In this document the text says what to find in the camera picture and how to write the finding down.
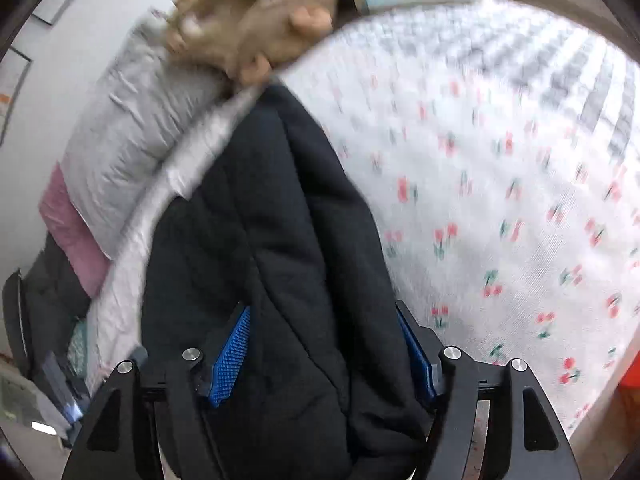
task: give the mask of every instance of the pillow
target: pillow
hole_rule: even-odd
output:
[[[212,68],[169,64],[165,25],[151,13],[130,33],[98,81],[61,162],[71,202],[110,259],[160,163],[227,85]]]

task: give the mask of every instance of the orange object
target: orange object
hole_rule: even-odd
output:
[[[638,354],[620,381],[622,388],[640,388],[640,354]]]

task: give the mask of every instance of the bed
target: bed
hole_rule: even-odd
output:
[[[507,0],[362,19],[279,75],[368,201],[398,296],[476,360],[526,359],[573,443],[638,350],[637,75]],[[155,222],[254,98],[210,106],[135,208],[88,314],[90,391],[140,345]]]

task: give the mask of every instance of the silver bolt head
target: silver bolt head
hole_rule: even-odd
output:
[[[524,370],[529,368],[529,365],[527,365],[527,362],[524,359],[514,359],[513,361],[511,361],[511,366],[513,366],[514,370],[517,370],[519,372],[523,372]]]
[[[456,348],[455,346],[447,346],[444,349],[444,355],[446,355],[446,357],[448,357],[449,359],[460,359],[460,357],[462,356],[462,352],[460,351],[460,348]]]
[[[187,348],[182,352],[182,358],[185,361],[195,361],[198,357],[200,357],[200,350],[197,348]]]
[[[117,370],[119,374],[128,374],[133,370],[133,363],[131,361],[123,361],[118,365]]]

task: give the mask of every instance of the beige plush toy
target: beige plush toy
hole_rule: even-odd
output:
[[[333,30],[337,0],[174,0],[167,47],[249,85]]]

